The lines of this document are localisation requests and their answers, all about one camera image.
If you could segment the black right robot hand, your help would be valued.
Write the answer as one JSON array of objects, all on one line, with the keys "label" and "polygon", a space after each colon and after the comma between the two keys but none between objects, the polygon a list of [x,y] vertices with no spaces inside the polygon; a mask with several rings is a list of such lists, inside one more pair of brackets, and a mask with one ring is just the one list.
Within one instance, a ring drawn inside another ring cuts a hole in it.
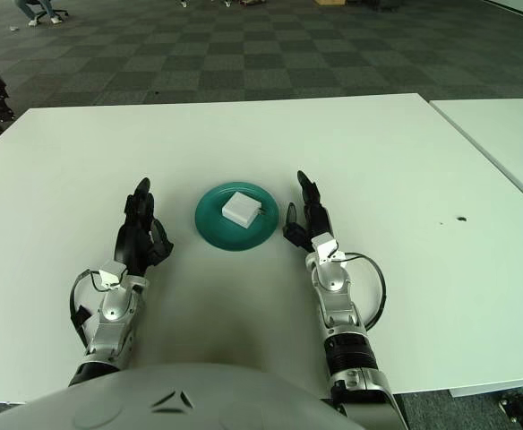
[{"label": "black right robot hand", "polygon": [[312,240],[328,233],[333,235],[329,213],[321,203],[318,186],[302,170],[297,171],[297,180],[302,189],[304,200],[305,226],[297,222],[297,210],[293,202],[287,206],[286,221],[282,228],[283,237],[307,253],[313,252]]}]

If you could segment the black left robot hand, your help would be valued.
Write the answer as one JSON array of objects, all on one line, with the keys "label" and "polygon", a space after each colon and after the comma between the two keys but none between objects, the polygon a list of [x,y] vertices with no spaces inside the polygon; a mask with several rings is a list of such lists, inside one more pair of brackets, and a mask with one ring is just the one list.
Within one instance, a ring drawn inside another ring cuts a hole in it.
[{"label": "black left robot hand", "polygon": [[124,264],[129,275],[143,277],[150,266],[165,261],[174,248],[166,230],[154,217],[154,197],[147,177],[127,196],[124,215],[124,224],[117,234],[114,260]]}]

